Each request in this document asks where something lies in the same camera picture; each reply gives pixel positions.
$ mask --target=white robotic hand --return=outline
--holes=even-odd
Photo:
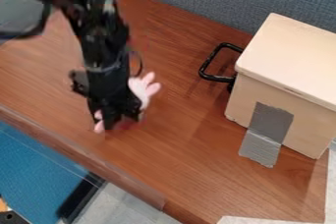
[[[151,96],[156,94],[161,89],[161,84],[154,83],[155,74],[153,72],[144,76],[144,78],[130,78],[129,79],[129,88],[134,95],[136,95],[139,100],[142,102],[140,108],[141,111],[145,110],[148,105]],[[98,110],[95,112],[94,117],[99,120],[99,122],[94,126],[94,131],[97,134],[101,134],[105,131],[104,121],[102,120],[101,111]]]

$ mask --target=wooden table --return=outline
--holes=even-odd
[[[327,153],[314,161],[283,147],[273,169],[240,157],[245,129],[223,116],[225,85],[197,75],[218,43],[245,47],[252,36],[154,0],[119,3],[146,70],[163,84],[142,123],[91,131],[67,79],[80,65],[79,45],[59,13],[43,36],[0,47],[1,117],[184,223],[223,215],[321,222]],[[226,52],[210,71],[236,58]]]

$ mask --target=box lid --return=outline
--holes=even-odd
[[[246,76],[336,111],[336,34],[270,14],[236,64]]]

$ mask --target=robotic arm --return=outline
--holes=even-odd
[[[100,128],[112,129],[123,117],[138,121],[148,98],[160,86],[154,84],[149,88],[153,74],[143,82],[130,77],[130,31],[119,16],[116,0],[39,1],[44,9],[34,28],[24,32],[0,31],[0,38],[25,39],[38,35],[44,30],[51,7],[60,9],[80,41],[84,55],[85,72],[70,74],[73,91],[87,98],[94,122]]]

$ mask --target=metal handle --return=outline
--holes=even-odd
[[[210,65],[212,60],[216,57],[216,55],[222,48],[229,48],[239,53],[243,53],[244,51],[243,48],[233,45],[231,43],[227,43],[227,42],[220,43],[213,50],[213,52],[209,55],[209,57],[205,60],[205,62],[200,66],[198,74],[201,78],[209,80],[209,81],[220,82],[220,83],[232,83],[235,80],[236,77],[215,76],[215,75],[209,75],[205,72],[207,67]]]

